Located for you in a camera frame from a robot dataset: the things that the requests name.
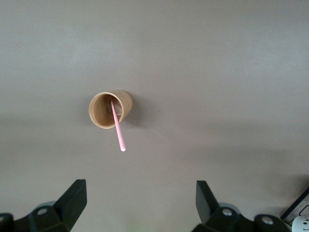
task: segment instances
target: metal screw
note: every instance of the metal screw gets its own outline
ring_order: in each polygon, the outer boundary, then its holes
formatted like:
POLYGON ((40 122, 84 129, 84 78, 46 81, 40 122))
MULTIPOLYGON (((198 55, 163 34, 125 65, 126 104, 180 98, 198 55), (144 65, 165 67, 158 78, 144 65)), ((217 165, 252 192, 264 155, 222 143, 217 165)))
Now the metal screw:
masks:
POLYGON ((230 211, 229 209, 224 209, 224 210, 222 210, 222 213, 223 213, 225 216, 232 216, 232 215, 233 215, 232 211, 230 211))
POLYGON ((270 217, 262 217, 262 221, 267 225, 273 225, 274 222, 270 217))
POLYGON ((47 209, 40 209, 37 214, 38 215, 42 215, 42 214, 45 214, 47 212, 47 209))

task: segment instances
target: brown paper cup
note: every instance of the brown paper cup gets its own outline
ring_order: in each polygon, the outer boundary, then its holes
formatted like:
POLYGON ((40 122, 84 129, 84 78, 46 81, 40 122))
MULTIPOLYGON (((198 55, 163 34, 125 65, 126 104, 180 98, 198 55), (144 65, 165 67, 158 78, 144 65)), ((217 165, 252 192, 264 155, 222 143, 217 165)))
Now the brown paper cup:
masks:
POLYGON ((116 98, 114 106, 117 115, 120 115, 119 122, 124 120, 132 109, 132 98, 124 90, 117 89, 94 96, 89 105, 89 115, 96 126, 104 129, 115 126, 111 108, 111 96, 116 98))

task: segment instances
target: gray surface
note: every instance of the gray surface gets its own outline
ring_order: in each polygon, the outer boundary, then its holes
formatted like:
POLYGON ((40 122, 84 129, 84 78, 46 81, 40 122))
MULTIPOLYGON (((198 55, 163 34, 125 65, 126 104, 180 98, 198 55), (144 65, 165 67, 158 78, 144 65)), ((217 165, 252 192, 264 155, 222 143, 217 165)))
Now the gray surface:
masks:
POLYGON ((85 178, 74 232, 189 232, 196 180, 252 219, 308 186, 308 1, 0 2, 0 210, 85 178), (88 104, 122 88, 115 130, 88 104))

